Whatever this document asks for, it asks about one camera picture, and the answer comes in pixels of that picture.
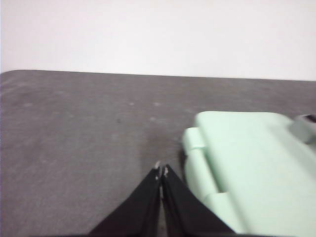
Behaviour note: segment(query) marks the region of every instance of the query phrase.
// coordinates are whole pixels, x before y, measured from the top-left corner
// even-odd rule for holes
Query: gray table
[[[4,73],[1,236],[87,233],[157,160],[181,175],[181,136],[198,112],[293,117],[315,102],[311,81]]]

